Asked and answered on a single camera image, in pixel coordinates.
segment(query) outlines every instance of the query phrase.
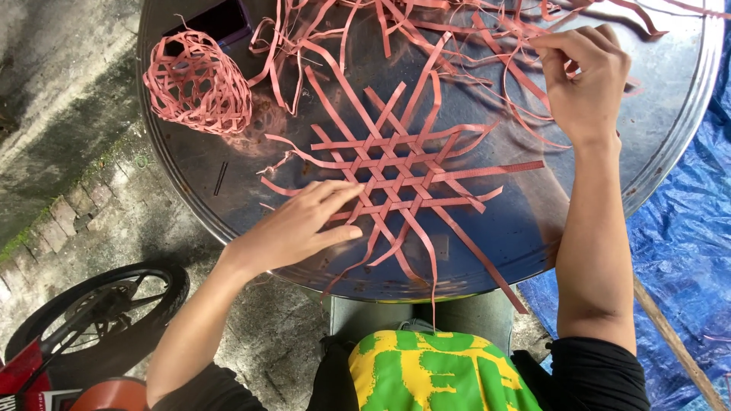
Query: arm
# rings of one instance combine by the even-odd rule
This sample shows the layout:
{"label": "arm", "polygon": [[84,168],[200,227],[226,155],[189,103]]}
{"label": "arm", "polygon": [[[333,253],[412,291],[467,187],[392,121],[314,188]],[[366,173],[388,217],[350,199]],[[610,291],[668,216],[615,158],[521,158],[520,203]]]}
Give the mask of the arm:
{"label": "arm", "polygon": [[226,246],[211,274],[170,322],[152,356],[147,371],[150,408],[211,363],[226,316],[247,282],[363,235],[360,228],[346,225],[317,232],[362,191],[362,184],[346,181],[313,182]]}
{"label": "arm", "polygon": [[[556,261],[558,335],[602,339],[636,353],[616,133],[629,57],[608,25],[549,34],[531,45],[543,62],[553,117],[574,143],[576,161]],[[581,73],[569,78],[567,70],[577,67]]]}

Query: round metal tabletop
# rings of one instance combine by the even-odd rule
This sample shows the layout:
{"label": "round metal tabletop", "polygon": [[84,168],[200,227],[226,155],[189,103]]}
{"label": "round metal tabletop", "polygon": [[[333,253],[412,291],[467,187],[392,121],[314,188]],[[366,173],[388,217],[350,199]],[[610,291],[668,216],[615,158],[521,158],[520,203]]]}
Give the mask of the round metal tabletop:
{"label": "round metal tabletop", "polygon": [[[137,82],[143,108],[150,107],[150,97],[142,85],[141,75],[149,67],[150,51],[162,33],[180,24],[180,18],[175,14],[190,18],[218,2],[220,0],[144,2],[137,45]],[[275,15],[275,1],[242,2],[248,8],[253,26],[262,18]],[[689,15],[691,13],[676,9],[662,0],[643,1],[643,6],[656,27],[670,30],[669,34],[656,41],[646,41],[643,39],[641,20],[629,10],[607,1],[592,5],[566,26],[566,29],[570,29],[612,21],[623,48],[633,60],[630,75],[642,81],[640,87],[643,90],[624,99],[617,125],[623,144],[621,182],[627,216],[652,194],[692,139],[711,98],[724,28],[722,20]],[[705,0],[705,7],[713,10],[721,10],[722,6],[721,0]],[[348,7],[333,7],[328,12],[327,23],[332,27],[344,26],[349,10]],[[304,10],[302,15],[307,16],[307,11]],[[439,38],[437,33],[423,33],[432,44]],[[236,61],[246,78],[258,74],[264,64],[264,58],[249,52],[249,39],[247,37],[224,48],[224,52]],[[324,40],[320,44],[337,58],[339,39]],[[399,33],[391,36],[391,45],[393,55],[385,59],[379,24],[372,8],[366,7],[355,14],[346,49],[346,76],[361,101],[366,100],[362,93],[365,87],[372,87],[383,100],[387,100],[401,81],[407,85],[401,102],[411,95],[427,56]],[[462,51],[473,58],[492,54],[484,45],[474,43],[466,43]],[[312,52],[307,52],[305,57],[322,63],[322,59]],[[368,131],[334,81],[332,72],[328,71],[330,68],[315,63],[312,63],[312,67],[323,79],[331,79],[321,82],[324,83],[325,94],[356,137],[365,139]],[[473,75],[498,80],[503,67],[501,64],[489,64],[475,69]],[[539,69],[523,69],[536,84],[545,87]],[[297,80],[296,64],[285,61],[280,78],[285,98],[291,99]],[[496,81],[494,86],[498,92],[501,90],[499,84]],[[507,87],[513,101],[540,112],[537,100],[526,95],[512,78],[509,78]],[[268,211],[260,203],[278,207],[287,199],[262,184],[260,176],[256,174],[276,164],[284,151],[289,149],[286,144],[267,140],[265,133],[289,138],[307,152],[311,143],[321,142],[310,129],[311,124],[319,124],[333,139],[342,140],[306,80],[296,117],[277,106],[269,80],[252,88],[252,93],[254,117],[251,125],[239,137],[196,132],[180,124],[161,121],[149,109],[143,109],[154,150],[175,189],[206,228],[224,244],[245,233],[266,215]],[[423,120],[431,108],[432,98],[432,91],[425,91],[423,99],[426,103],[418,109],[409,132],[420,129],[419,120]],[[487,210],[484,214],[477,213],[467,205],[451,206],[447,211],[510,284],[552,268],[571,194],[573,150],[539,143],[512,120],[512,115],[506,114],[503,107],[480,99],[472,87],[443,80],[442,99],[442,108],[433,128],[435,131],[456,124],[487,124],[501,119],[500,125],[474,150],[445,160],[442,163],[444,169],[462,170],[538,159],[543,159],[546,164],[546,168],[541,170],[461,180],[475,195],[485,194],[499,186],[503,186],[504,190],[485,203]],[[395,112],[399,114],[404,105],[397,106]],[[375,112],[371,110],[371,115],[375,116]],[[569,144],[566,136],[553,123],[536,127],[535,130],[549,140]],[[437,149],[438,146],[431,146],[432,151]],[[372,150],[374,152],[369,154],[377,157],[379,153],[376,148]],[[329,154],[328,157],[319,152],[313,155],[332,161],[331,157],[328,158]],[[344,152],[343,155],[352,158],[355,153]],[[217,184],[222,170],[222,179]],[[361,181],[367,181],[370,177],[363,169],[360,173],[356,176]],[[417,176],[423,173],[424,170],[414,170]],[[384,174],[386,178],[396,175],[388,167]],[[267,174],[267,177],[282,187],[301,188],[312,180],[342,179],[343,175],[339,170],[321,169],[295,157],[276,172]],[[430,187],[435,197],[455,195],[449,187],[441,184],[444,183]],[[402,192],[399,195],[403,200],[414,198],[413,192],[407,189]],[[376,193],[374,201],[378,203],[378,200]],[[422,208],[416,219],[429,234],[436,249],[438,299],[464,297],[496,289],[482,263],[432,210]],[[389,214],[386,221],[394,233],[403,224],[403,218],[394,213]],[[275,274],[304,287],[323,291],[335,276],[365,254],[367,234],[373,227],[373,220],[369,216],[361,216],[355,224],[366,233],[361,240],[331,247],[300,264],[282,268]],[[374,257],[389,248],[388,242],[381,237],[376,243]],[[403,251],[414,272],[424,278],[431,278],[428,254],[413,232],[406,237]],[[395,258],[389,258],[377,267],[361,266],[351,270],[331,291],[333,295],[344,298],[393,302],[428,300],[430,292],[430,287],[407,279]]]}

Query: tire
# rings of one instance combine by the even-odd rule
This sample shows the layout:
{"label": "tire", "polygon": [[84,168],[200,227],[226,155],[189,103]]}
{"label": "tire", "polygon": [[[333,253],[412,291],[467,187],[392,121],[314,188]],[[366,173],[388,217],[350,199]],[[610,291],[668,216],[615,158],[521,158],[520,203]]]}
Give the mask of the tire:
{"label": "tire", "polygon": [[153,271],[167,281],[165,295],[146,316],[119,334],[97,344],[60,354],[48,364],[47,373],[54,390],[88,388],[111,377],[120,377],[154,351],[167,323],[185,302],[190,287],[185,270],[167,263],[137,263],[92,277],[48,301],[35,311],[12,335],[5,349],[10,362],[20,351],[87,293],[112,282]]}

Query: person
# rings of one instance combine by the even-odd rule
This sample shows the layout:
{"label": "person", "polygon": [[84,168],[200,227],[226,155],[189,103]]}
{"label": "person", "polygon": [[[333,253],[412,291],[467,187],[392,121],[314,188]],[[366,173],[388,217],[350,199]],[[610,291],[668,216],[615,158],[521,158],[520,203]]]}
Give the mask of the person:
{"label": "person", "polygon": [[[542,61],[553,117],[575,154],[556,258],[560,338],[550,345],[553,374],[524,352],[508,359],[478,336],[379,331],[351,350],[339,344],[327,349],[308,410],[649,410],[635,357],[616,132],[630,58],[608,25],[530,43]],[[576,68],[578,74],[567,75]],[[151,359],[147,396],[153,411],[265,409],[230,370],[212,364],[227,313],[258,274],[362,236],[350,225],[319,233],[361,190],[345,181],[313,182],[225,247]]]}

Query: green and yellow fabric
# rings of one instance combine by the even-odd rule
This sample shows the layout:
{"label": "green and yellow fabric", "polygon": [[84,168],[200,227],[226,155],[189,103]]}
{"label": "green and yellow fabric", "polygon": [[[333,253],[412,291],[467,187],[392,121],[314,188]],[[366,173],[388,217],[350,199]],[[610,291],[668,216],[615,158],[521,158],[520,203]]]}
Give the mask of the green and yellow fabric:
{"label": "green and yellow fabric", "polygon": [[361,411],[540,411],[512,362],[477,336],[379,331],[348,362]]}

